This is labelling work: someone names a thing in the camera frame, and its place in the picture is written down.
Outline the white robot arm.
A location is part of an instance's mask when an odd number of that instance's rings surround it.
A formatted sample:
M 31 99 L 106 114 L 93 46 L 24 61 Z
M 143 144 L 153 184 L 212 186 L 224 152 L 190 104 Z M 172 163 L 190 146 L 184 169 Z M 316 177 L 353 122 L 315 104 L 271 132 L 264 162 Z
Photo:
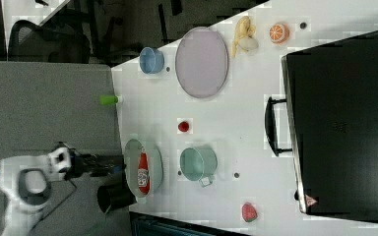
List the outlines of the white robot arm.
M 106 176 L 123 167 L 122 155 L 80 153 L 60 146 L 41 155 L 18 155 L 0 160 L 0 191 L 8 199 L 1 236 L 28 236 L 43 219 L 53 182 L 71 181 L 85 173 Z

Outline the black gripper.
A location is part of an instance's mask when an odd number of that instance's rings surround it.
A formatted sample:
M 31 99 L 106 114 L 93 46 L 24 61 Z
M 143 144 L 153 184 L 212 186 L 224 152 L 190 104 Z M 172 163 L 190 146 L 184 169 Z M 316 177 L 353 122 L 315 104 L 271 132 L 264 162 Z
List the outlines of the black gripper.
M 90 154 L 81 154 L 75 149 L 69 150 L 71 160 L 71 167 L 66 172 L 64 179 L 70 180 L 79 178 L 84 173 L 90 172 Z M 122 155 L 96 155 L 94 161 L 100 165 L 123 165 L 124 158 Z M 122 173 L 124 169 L 121 166 L 114 166 L 113 168 L 99 168 L 90 173 L 91 177 L 104 177 L 113 174 Z

